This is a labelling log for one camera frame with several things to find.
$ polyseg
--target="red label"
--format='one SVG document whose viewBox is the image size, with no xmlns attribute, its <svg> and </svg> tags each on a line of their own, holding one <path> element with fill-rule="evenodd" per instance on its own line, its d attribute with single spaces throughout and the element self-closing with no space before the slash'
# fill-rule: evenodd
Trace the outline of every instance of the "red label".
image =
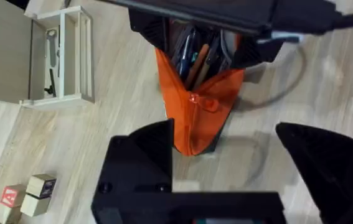
<svg viewBox="0 0 353 224">
<path fill-rule="evenodd" d="M 9 189 L 8 187 L 5 187 L 2 194 L 1 203 L 9 207 L 13 207 L 17 194 L 18 194 L 17 191 L 13 189 Z"/>
</svg>

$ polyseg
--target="white wooden shelf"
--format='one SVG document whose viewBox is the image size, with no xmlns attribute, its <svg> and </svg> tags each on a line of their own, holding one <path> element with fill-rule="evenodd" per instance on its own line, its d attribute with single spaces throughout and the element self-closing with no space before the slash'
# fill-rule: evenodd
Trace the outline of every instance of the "white wooden shelf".
<svg viewBox="0 0 353 224">
<path fill-rule="evenodd" d="M 52 81 L 56 95 L 44 90 Z M 31 19 L 0 0 L 0 101 L 40 110 L 84 105 L 94 103 L 93 84 L 92 18 L 81 6 Z"/>
</svg>

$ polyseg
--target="orange pencil case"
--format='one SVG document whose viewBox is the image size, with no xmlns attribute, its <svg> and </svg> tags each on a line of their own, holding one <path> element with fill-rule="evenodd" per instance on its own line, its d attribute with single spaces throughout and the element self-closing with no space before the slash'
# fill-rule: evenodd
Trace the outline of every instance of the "orange pencil case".
<svg viewBox="0 0 353 224">
<path fill-rule="evenodd" d="M 213 148 L 243 82 L 243 70 L 226 70 L 187 91 L 167 55 L 156 49 L 159 84 L 168 118 L 174 118 L 174 144 L 185 156 Z"/>
</svg>

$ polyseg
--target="black plastic part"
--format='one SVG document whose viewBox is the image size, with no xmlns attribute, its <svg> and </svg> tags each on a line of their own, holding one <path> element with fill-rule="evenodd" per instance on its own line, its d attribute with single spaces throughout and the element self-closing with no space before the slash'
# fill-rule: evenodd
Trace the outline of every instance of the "black plastic part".
<svg viewBox="0 0 353 224">
<path fill-rule="evenodd" d="M 341 16 L 326 0 L 278 0 L 271 23 L 273 30 L 321 35 L 333 30 Z"/>
<path fill-rule="evenodd" d="M 283 40 L 271 40 L 258 44 L 256 38 L 242 37 L 230 67 L 247 68 L 262 62 L 273 62 L 283 44 Z"/>
<path fill-rule="evenodd" d="M 92 202 L 98 224 L 191 224 L 237 218 L 285 224 L 276 192 L 172 192 L 172 119 L 111 139 Z"/>
<path fill-rule="evenodd" d="M 167 52 L 169 49 L 169 19 L 129 9 L 131 29 L 139 32 L 150 44 Z"/>
<path fill-rule="evenodd" d="M 258 35 L 270 28 L 275 0 L 101 0 L 197 25 Z"/>
<path fill-rule="evenodd" d="M 324 223 L 353 224 L 353 139 L 300 124 L 276 127 Z"/>
</svg>

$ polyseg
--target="pencil case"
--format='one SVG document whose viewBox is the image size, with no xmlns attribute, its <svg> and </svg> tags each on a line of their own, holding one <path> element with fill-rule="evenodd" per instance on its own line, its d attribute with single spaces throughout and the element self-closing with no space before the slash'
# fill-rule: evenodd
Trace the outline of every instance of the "pencil case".
<svg viewBox="0 0 353 224">
<path fill-rule="evenodd" d="M 156 48 L 159 84 L 168 118 L 174 119 L 174 146 L 185 156 L 213 152 L 225 121 L 238 96 L 244 68 L 272 59 L 276 54 L 261 51 L 252 38 L 236 40 L 238 49 L 232 68 L 204 80 L 187 90 L 171 59 L 172 35 L 169 19 L 129 9 L 131 28 Z"/>
<path fill-rule="evenodd" d="M 238 96 L 243 70 L 226 70 L 187 91 L 168 56 L 156 49 L 159 84 L 168 118 L 174 119 L 174 144 L 185 156 L 213 151 Z"/>
</svg>

